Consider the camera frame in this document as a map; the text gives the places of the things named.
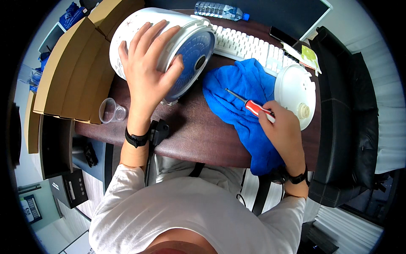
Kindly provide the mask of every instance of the brown cardboard box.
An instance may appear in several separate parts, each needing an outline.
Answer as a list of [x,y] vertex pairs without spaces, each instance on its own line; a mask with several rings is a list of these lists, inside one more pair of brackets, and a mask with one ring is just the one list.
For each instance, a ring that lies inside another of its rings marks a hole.
[[99,106],[107,98],[115,74],[110,65],[109,47],[110,43],[105,40],[90,68],[75,114],[76,120],[96,124],[101,123],[98,115]]
[[30,91],[28,94],[26,115],[24,120],[24,138],[26,140],[29,154],[38,153],[38,135],[39,135],[39,118],[40,115],[34,113],[35,93]]
[[[117,29],[126,17],[143,8],[144,5],[143,0],[104,0],[89,14],[89,19],[107,37],[113,27]],[[123,15],[129,10],[134,11],[124,17]]]
[[65,99],[63,100],[62,111],[60,113],[62,118],[76,118],[86,78],[94,64],[96,55],[98,54],[102,43],[105,41],[105,37],[99,31],[94,29],[76,62],[72,76],[69,80]]
[[95,25],[84,17],[59,38],[42,74],[34,112],[60,115],[73,69],[94,30]]

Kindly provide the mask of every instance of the plastic bottle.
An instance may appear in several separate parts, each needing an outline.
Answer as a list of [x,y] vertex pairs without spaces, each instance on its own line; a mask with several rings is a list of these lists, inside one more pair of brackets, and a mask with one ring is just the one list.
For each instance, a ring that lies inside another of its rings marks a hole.
[[194,6],[195,15],[219,17],[223,19],[237,21],[240,19],[248,20],[247,13],[242,13],[240,8],[226,4],[217,4],[212,2],[197,2]]

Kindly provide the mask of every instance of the red screwdriver handle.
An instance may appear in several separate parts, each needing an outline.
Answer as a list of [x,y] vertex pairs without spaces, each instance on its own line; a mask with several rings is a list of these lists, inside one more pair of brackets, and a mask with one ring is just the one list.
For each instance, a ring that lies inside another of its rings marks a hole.
[[263,112],[265,112],[266,117],[268,118],[268,120],[271,123],[275,122],[275,114],[267,109],[264,109],[263,107],[261,107],[260,105],[256,104],[255,102],[253,102],[252,100],[248,100],[247,103],[245,104],[245,108],[248,109],[249,111],[252,112],[252,114],[259,116],[258,112],[260,110],[262,110]]

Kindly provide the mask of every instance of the black watch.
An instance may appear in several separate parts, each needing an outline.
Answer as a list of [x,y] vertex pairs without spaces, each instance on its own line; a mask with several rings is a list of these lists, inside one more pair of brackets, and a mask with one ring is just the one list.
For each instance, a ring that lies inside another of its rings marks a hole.
[[148,132],[143,136],[130,135],[128,133],[127,127],[125,128],[125,139],[135,148],[139,146],[145,146],[147,144],[147,141],[149,140],[149,134],[150,130],[148,130]]
[[306,165],[306,169],[304,170],[304,174],[300,174],[298,176],[289,176],[289,180],[291,183],[293,183],[294,185],[303,182],[304,180],[306,180],[307,183],[307,165]]

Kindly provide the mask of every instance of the person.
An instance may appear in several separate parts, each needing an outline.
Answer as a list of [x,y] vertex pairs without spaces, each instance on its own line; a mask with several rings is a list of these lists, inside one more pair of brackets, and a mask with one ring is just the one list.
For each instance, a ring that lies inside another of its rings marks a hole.
[[[175,26],[156,37],[165,25],[165,20],[154,26],[147,22],[128,50],[125,41],[119,47],[131,95],[130,135],[147,133],[153,111],[184,69],[179,54],[166,73],[156,70],[164,46],[180,30]],[[299,120],[275,101],[263,107],[275,113],[276,122],[270,123],[260,112],[259,123],[285,161],[288,173],[304,174]],[[284,199],[257,217],[232,194],[232,180],[224,180],[226,170],[203,168],[200,177],[172,177],[145,187],[147,156],[148,143],[135,148],[124,142],[120,165],[90,225],[89,243],[96,253],[297,252],[308,195],[305,181],[287,181]],[[202,177],[205,170],[215,174]]]

